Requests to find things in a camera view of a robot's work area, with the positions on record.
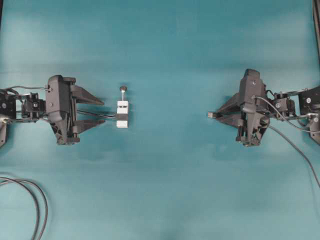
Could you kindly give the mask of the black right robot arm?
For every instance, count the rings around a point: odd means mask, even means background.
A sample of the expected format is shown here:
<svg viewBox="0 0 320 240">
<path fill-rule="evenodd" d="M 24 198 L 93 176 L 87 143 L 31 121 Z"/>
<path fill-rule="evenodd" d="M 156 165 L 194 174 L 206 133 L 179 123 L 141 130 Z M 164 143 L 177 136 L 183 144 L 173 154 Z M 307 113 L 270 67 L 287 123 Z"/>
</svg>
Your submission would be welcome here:
<svg viewBox="0 0 320 240">
<path fill-rule="evenodd" d="M 290 123 L 297 120 L 299 130 L 309 133 L 320 142 L 320 88 L 298 91 L 270 91 L 263 83 L 260 73 L 247 69 L 240 81 L 239 91 L 209 118 L 237 128 L 236 141 L 246 147 L 258 146 L 270 127 L 270 119 Z"/>
</svg>

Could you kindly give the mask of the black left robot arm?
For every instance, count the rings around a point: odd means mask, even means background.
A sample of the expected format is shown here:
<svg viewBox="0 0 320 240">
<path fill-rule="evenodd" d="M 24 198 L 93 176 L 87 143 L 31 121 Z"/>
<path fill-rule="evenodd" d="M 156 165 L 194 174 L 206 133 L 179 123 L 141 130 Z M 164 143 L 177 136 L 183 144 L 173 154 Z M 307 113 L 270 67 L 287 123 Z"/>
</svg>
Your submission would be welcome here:
<svg viewBox="0 0 320 240">
<path fill-rule="evenodd" d="M 0 144 L 7 141 L 8 126 L 18 123 L 49 123 L 58 145 L 73 145 L 80 141 L 79 134 L 104 123 L 104 120 L 78 120 L 77 104 L 103 105 L 104 103 L 76 85 L 76 78 L 54 75 L 43 87 L 45 99 L 38 93 L 19 94 L 16 87 L 0 91 Z"/>
</svg>

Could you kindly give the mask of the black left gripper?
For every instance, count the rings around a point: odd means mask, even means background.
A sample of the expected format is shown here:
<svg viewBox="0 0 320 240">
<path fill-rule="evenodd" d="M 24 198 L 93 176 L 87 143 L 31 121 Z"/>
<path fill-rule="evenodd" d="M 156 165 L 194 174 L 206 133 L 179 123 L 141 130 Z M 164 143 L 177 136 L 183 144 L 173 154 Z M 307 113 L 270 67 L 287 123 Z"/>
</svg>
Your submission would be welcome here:
<svg viewBox="0 0 320 240">
<path fill-rule="evenodd" d="M 104 102 L 75 85 L 75 82 L 74 77 L 62 75 L 54 75 L 48 79 L 45 113 L 58 145 L 76 144 L 80 141 L 77 133 L 105 123 L 105 120 L 76 120 L 75 101 L 78 104 L 92 105 L 104 105 Z"/>
</svg>

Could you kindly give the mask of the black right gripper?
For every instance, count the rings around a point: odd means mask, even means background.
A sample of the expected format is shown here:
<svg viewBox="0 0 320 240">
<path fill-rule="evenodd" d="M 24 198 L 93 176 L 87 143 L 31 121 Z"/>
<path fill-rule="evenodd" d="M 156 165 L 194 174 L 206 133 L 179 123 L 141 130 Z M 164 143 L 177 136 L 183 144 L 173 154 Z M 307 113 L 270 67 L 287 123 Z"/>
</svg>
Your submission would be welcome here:
<svg viewBox="0 0 320 240">
<path fill-rule="evenodd" d="M 264 98 L 266 85 L 261 80 L 260 72 L 248 68 L 240 81 L 239 92 L 216 111 L 236 114 L 218 115 L 215 119 L 222 124 L 238 128 L 236 140 L 245 147 L 258 146 L 270 124 L 270 118 L 267 116 L 268 106 L 263 101 Z"/>
</svg>

